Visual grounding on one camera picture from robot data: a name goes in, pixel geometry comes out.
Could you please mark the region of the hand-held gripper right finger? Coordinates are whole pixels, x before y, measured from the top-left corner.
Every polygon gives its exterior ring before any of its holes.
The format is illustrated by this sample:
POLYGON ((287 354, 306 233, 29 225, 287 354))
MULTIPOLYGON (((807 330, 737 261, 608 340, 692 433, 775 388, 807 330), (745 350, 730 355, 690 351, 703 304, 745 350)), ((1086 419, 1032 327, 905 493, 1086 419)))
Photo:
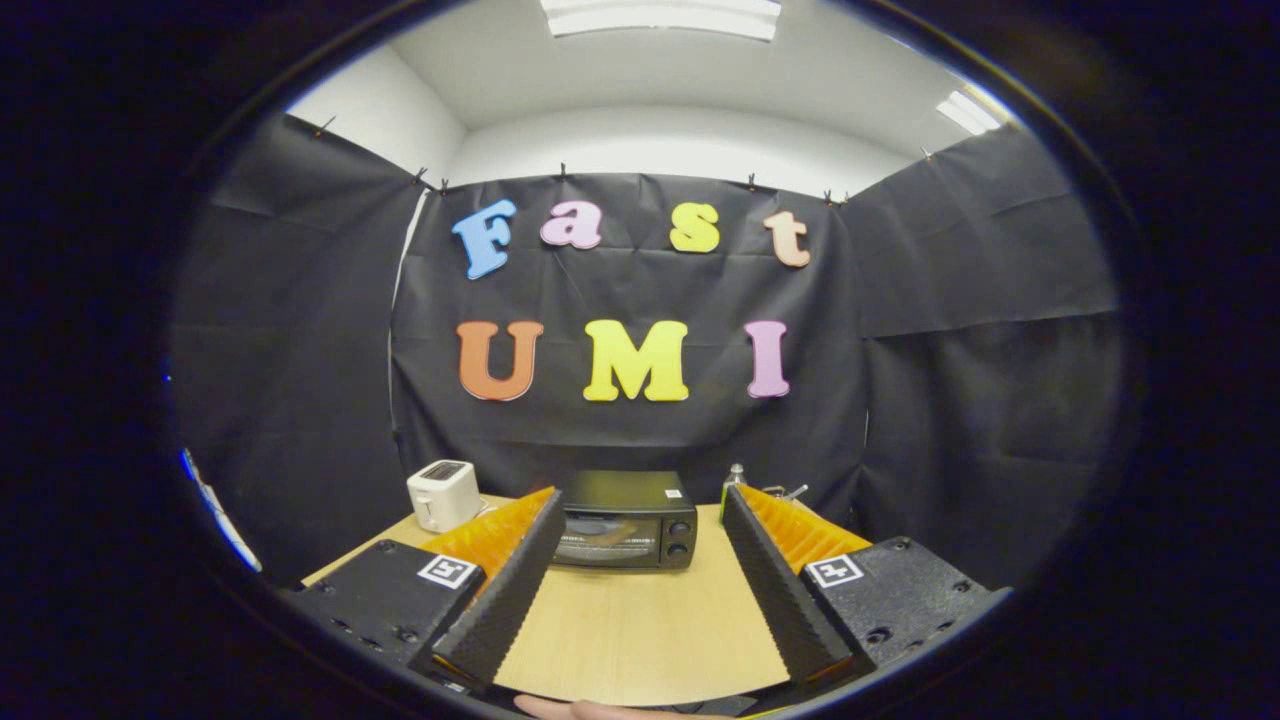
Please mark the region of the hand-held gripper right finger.
POLYGON ((904 664, 1009 594, 915 539, 872 543, 744 484, 726 488, 722 523, 796 685, 829 685, 904 664))

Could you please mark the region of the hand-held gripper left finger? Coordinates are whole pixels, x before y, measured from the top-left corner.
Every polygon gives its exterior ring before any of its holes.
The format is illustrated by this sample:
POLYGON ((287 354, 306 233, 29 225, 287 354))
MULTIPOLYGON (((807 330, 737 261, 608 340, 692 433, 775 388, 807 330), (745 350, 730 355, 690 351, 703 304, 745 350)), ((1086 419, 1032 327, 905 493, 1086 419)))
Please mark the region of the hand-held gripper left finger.
POLYGON ((380 539, 294 601, 376 661, 483 691, 520 633, 563 530, 563 496, 547 487, 420 546, 380 539))

